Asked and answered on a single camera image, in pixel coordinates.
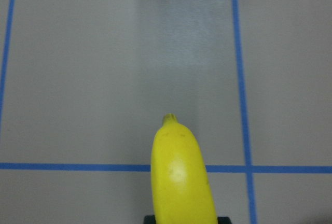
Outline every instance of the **gray floor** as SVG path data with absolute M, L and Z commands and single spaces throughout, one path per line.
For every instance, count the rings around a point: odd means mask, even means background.
M 330 1 L 239 0 L 254 165 L 332 166 Z M 206 164 L 244 165 L 239 105 L 232 0 L 15 1 L 0 163 L 149 164 L 173 112 Z M 149 177 L 0 170 L 0 223 L 142 223 Z M 245 174 L 209 177 L 249 224 Z M 254 183 L 258 223 L 332 223 L 332 174 Z

